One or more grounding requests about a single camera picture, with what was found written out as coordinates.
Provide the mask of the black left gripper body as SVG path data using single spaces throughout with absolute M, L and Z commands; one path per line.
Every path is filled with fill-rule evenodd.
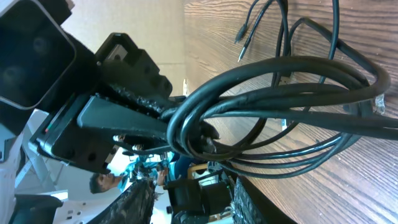
M 48 116 L 29 141 L 39 154 L 90 172 L 108 173 L 114 136 L 77 125 L 77 117 L 101 85 L 117 84 L 142 96 L 170 96 L 172 85 L 145 50 L 125 33 L 112 33 L 97 52 L 77 45 L 77 58 L 50 92 Z M 167 140 L 132 136 L 137 143 L 167 150 Z

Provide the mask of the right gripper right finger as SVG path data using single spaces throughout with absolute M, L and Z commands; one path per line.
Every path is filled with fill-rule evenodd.
M 238 176 L 231 202 L 237 224 L 295 224 L 295 221 L 268 199 L 250 180 Z

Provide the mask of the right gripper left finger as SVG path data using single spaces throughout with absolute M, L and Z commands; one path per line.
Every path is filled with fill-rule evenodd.
M 154 202 L 153 181 L 139 179 L 88 224 L 149 224 Z

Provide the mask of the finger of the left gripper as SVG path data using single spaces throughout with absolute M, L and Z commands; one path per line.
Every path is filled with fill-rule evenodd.
M 92 96 L 77 117 L 77 125 L 102 135 L 126 134 L 166 139 L 167 124 L 148 115 Z
M 186 96 L 142 96 L 117 84 L 101 85 L 96 96 L 153 118 L 171 118 Z

